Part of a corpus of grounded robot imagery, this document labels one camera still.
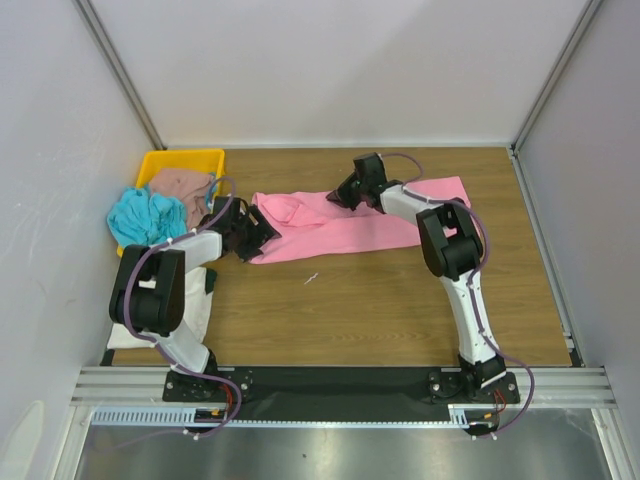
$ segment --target beige cloth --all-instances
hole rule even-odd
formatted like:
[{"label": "beige cloth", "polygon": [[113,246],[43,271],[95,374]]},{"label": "beige cloth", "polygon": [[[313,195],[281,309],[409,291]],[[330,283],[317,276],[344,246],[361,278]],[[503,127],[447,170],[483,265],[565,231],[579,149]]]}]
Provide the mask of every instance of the beige cloth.
[{"label": "beige cloth", "polygon": [[187,209],[187,228],[197,227],[209,210],[205,195],[214,177],[187,168],[163,168],[149,182],[151,194],[176,197]]}]

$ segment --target white panel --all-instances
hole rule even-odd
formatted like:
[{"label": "white panel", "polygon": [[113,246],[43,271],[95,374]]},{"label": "white panel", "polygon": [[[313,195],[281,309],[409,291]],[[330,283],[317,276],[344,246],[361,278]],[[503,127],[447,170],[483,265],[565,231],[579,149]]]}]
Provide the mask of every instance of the white panel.
[{"label": "white panel", "polygon": [[2,2],[0,58],[0,457],[41,400],[28,478],[44,479],[108,334],[106,213],[149,145],[71,1]]},{"label": "white panel", "polygon": [[522,151],[590,365],[640,451],[640,3],[604,2]]},{"label": "white panel", "polygon": [[169,145],[507,143],[585,0],[94,0]]}]

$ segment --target white cloth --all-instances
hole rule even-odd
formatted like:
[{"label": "white cloth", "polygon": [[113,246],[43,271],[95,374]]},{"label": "white cloth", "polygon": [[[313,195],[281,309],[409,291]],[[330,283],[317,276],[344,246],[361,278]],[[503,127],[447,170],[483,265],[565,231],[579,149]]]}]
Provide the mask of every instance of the white cloth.
[{"label": "white cloth", "polygon": [[[187,323],[199,342],[202,342],[207,333],[213,299],[213,292],[207,295],[204,291],[206,277],[207,269],[197,267],[187,273],[184,279],[184,316],[182,320]],[[155,281],[148,282],[148,285],[154,286]],[[135,338],[129,333],[127,327],[119,323],[113,324],[111,336],[107,342],[108,349],[148,348],[150,346],[151,342]]]}]

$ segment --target wood surface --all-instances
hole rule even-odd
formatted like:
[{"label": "wood surface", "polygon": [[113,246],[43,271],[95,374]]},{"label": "wood surface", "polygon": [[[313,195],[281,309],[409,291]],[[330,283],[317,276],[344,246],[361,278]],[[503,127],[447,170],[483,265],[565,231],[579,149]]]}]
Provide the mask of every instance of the wood surface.
[{"label": "wood surface", "polygon": [[[238,194],[324,191],[371,149],[227,151]],[[482,286],[501,348],[532,365],[567,365],[560,320],[524,202],[503,148],[403,148],[424,178],[460,176],[491,239]],[[389,178],[416,167],[386,160]],[[272,265],[228,256],[218,271],[205,344],[229,365],[450,365],[458,338],[446,293],[419,247],[325,255]],[[314,274],[318,276],[305,285]],[[120,350],[114,364],[160,363],[149,349]]]}]

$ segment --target blue towel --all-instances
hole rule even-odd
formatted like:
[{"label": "blue towel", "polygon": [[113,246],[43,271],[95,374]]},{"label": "blue towel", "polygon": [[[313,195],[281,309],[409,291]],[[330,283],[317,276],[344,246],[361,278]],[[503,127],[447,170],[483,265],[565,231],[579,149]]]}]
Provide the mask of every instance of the blue towel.
[{"label": "blue towel", "polygon": [[150,197],[144,188],[127,188],[107,224],[122,247],[153,245],[187,233],[187,209],[175,197]]}]

